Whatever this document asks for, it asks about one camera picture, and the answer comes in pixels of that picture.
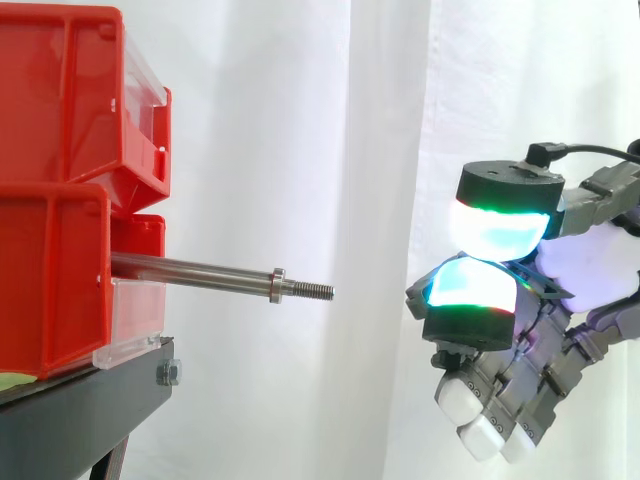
white backdrop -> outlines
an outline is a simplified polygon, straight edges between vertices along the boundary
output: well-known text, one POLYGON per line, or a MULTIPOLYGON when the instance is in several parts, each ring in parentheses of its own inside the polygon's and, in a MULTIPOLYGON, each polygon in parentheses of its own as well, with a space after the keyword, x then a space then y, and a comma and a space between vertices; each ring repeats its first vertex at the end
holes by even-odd
POLYGON ((532 461, 478 465, 401 320, 405 284, 452 248, 462 163, 640 136, 633 0, 432 0, 431 18, 427 0, 113 3, 173 91, 172 198, 152 209, 167 254, 338 289, 273 306, 171 287, 184 380, 132 435, 124 479, 640 478, 624 347, 532 461))

metal rod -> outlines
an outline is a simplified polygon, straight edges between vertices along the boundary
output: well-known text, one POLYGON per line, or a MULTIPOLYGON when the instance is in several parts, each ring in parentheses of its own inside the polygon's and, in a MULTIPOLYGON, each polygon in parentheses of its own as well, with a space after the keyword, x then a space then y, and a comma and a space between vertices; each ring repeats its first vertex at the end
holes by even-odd
POLYGON ((111 271, 114 277, 258 295, 268 297, 271 303, 280 303, 283 295, 329 301, 335 295, 334 288, 329 285, 287 280, 281 268, 276 268, 273 273, 256 272, 113 252, 111 271))

white fingertip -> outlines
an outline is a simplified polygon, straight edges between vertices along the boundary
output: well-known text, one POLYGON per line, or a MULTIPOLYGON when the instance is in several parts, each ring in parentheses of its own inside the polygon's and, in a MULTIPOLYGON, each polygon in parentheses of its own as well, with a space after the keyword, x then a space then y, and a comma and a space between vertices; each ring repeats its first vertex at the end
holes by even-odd
POLYGON ((536 445, 529 438, 527 432, 519 424, 516 424, 509 440, 502 448, 502 456, 509 463, 518 463, 528 457, 535 449, 536 445))
POLYGON ((478 415, 469 425, 460 427, 458 436, 473 458, 479 462, 496 455, 505 443, 504 438, 484 415, 478 415))
POLYGON ((447 380, 436 402, 456 426, 466 425, 482 412, 482 403, 459 378, 447 380))

glowing led light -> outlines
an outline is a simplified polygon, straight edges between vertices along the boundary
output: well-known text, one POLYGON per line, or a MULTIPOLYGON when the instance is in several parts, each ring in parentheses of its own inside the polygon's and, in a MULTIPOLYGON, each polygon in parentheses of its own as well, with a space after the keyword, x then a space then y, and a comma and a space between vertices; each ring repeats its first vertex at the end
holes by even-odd
POLYGON ((445 263, 436 273, 427 303, 478 305, 515 312, 516 281, 498 268, 471 257, 445 263))
POLYGON ((472 257, 506 262, 526 257, 540 243, 549 223, 541 213, 498 213, 458 201, 451 209, 451 235, 472 257))

screw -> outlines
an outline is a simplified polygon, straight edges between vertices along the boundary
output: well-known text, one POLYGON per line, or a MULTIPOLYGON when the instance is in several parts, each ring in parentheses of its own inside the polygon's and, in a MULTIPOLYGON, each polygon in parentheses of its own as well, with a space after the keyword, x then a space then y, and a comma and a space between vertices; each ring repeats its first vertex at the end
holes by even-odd
POLYGON ((174 358, 165 360, 165 362, 158 367, 156 373, 158 385, 164 385, 165 387, 180 385, 180 380, 182 380, 182 362, 174 358))

